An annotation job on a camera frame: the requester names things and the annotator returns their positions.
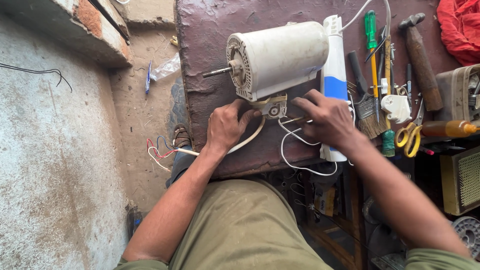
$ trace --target blue and white plastic pole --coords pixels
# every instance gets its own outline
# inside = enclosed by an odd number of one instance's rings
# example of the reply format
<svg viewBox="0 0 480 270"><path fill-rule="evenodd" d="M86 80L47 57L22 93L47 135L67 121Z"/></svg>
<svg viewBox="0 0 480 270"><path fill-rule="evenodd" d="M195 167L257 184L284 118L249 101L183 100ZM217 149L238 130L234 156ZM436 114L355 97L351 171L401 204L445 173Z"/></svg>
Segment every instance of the blue and white plastic pole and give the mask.
<svg viewBox="0 0 480 270"><path fill-rule="evenodd" d="M345 73L345 56L343 52L342 17L333 15L324 20L324 28L328 35L329 52L327 62L321 72L321 92L329 98L348 101L347 75ZM338 150L322 144L320 158L331 162L347 161Z"/></svg>

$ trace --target scissors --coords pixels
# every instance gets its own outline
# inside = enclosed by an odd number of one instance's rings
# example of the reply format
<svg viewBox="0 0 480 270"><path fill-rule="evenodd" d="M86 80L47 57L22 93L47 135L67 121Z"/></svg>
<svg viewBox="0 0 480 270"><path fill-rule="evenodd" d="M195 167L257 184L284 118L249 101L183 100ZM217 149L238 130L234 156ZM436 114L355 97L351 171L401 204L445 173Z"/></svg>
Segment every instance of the scissors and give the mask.
<svg viewBox="0 0 480 270"><path fill-rule="evenodd" d="M419 112L417 113L417 117L415 120L410 122L407 127L402 127L395 133L395 146L396 147L403 147L403 152L405 156L412 158L416 156L419 146L420 146L420 130L422 128L421 122L423 120L423 98L420 101L420 108ZM403 134L403 138L401 141L398 140L400 135Z"/></svg>

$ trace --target yellow screwdriver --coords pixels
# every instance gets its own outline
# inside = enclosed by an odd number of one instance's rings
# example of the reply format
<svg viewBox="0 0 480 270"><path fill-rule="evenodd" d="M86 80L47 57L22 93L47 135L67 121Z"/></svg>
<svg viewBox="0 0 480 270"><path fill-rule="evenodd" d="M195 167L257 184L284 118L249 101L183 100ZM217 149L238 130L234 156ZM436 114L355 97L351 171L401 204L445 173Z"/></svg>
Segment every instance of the yellow screwdriver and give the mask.
<svg viewBox="0 0 480 270"><path fill-rule="evenodd" d="M375 11L370 10L365 13L365 33L367 34L367 49L370 52L377 46L377 40L375 39L375 33L377 32L377 25L375 21ZM377 122L380 122L380 116L378 114L378 85L377 85L377 63L375 61L375 54L370 58L372 63L372 79L373 79L373 96L375 99L375 113L377 114Z"/></svg>

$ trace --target dirt floor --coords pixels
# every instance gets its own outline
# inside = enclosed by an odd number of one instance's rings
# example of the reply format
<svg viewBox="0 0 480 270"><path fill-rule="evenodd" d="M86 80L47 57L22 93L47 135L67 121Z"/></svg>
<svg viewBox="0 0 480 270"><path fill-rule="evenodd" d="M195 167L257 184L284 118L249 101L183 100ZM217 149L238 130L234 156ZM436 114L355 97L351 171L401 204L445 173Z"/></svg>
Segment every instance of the dirt floor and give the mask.
<svg viewBox="0 0 480 270"><path fill-rule="evenodd" d="M147 211L165 192L170 173L148 155L146 140L150 138L156 146L157 137L163 135L170 145L173 127L185 121L185 103L180 70L158 81L151 80L150 92L145 93L150 60L153 70L178 52L169 43L176 32L135 29L130 32L133 67L111 70L110 83L127 163L127 196L140 211ZM166 153L162 138L158 144L160 153ZM173 155L162 159L161 164L171 169Z"/></svg>

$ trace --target oil bottle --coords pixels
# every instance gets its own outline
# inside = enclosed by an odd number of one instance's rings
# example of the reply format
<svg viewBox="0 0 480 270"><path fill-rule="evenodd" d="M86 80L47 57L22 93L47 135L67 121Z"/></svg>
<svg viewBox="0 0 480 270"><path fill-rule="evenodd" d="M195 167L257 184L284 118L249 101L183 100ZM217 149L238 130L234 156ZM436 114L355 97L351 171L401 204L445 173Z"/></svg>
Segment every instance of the oil bottle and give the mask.
<svg viewBox="0 0 480 270"><path fill-rule="evenodd" d="M480 127L466 120L426 121L422 123L421 132L425 136L468 137L480 130Z"/></svg>

